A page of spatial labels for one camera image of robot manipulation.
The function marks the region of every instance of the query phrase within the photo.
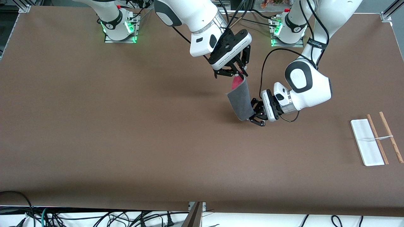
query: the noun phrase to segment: black velcro strap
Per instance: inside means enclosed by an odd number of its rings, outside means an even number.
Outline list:
[[[306,27],[306,24],[297,25],[297,24],[292,23],[289,20],[289,14],[286,14],[286,16],[285,16],[285,23],[288,27],[290,27],[290,29],[292,30],[293,33],[299,33],[304,27]]]
[[[101,23],[106,27],[106,28],[108,28],[109,30],[114,30],[115,29],[115,27],[122,21],[122,11],[121,10],[118,10],[119,11],[119,15],[118,15],[118,17],[115,19],[115,20],[113,20],[113,21],[109,21],[109,22],[106,22],[106,21],[103,21],[103,20],[101,20]]]
[[[327,46],[328,46],[328,44],[315,41],[312,38],[309,38],[309,41],[307,41],[307,43],[314,46],[314,47],[316,47],[316,48],[323,49],[323,50],[325,50],[327,48]]]

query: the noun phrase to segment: brown table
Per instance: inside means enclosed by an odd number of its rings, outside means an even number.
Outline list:
[[[236,118],[225,95],[232,79],[214,79],[154,13],[137,44],[104,44],[96,19],[91,8],[20,15],[0,62],[0,190],[42,206],[184,210],[206,201],[217,212],[404,214],[404,165],[386,140],[390,165],[363,166],[349,124],[371,114],[384,135],[383,111],[404,149],[404,64],[379,15],[354,15],[332,37],[320,64],[331,100],[264,128]],[[234,31],[243,27],[256,97],[273,48],[267,27],[242,21]],[[295,57],[274,53],[263,88],[286,84]]]

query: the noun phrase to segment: gray felt fabric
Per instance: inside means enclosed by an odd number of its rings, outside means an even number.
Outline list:
[[[240,121],[245,121],[254,115],[254,110],[251,107],[250,92],[248,90],[246,77],[244,77],[241,84],[227,94],[227,97],[229,98],[231,107]]]

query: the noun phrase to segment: white board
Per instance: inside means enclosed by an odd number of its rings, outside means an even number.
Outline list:
[[[351,126],[365,166],[384,165],[368,119],[352,120]]]

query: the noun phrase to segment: wooden handle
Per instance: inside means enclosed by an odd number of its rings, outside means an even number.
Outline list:
[[[372,118],[370,118],[370,114],[366,115],[366,117],[368,118],[370,128],[372,129],[372,132],[373,132],[373,136],[375,138],[379,137],[377,135],[376,128],[375,128],[375,125],[373,124]],[[384,164],[388,165],[389,161],[387,161],[387,157],[386,157],[386,154],[384,153],[383,147],[381,146],[380,140],[376,139],[376,143],[377,143],[377,146],[379,147],[379,151],[380,151],[381,157],[383,158]]]
[[[384,117],[383,112],[379,112],[379,115],[380,115],[381,121],[384,124],[384,128],[386,129],[387,135],[392,136],[393,134],[391,133],[390,127],[387,124],[387,121],[386,121],[386,118]],[[398,162],[404,163],[403,158],[401,157],[400,151],[398,150],[396,141],[394,140],[394,137],[390,137],[390,142],[393,145],[393,149],[394,149],[394,152],[396,153]]]

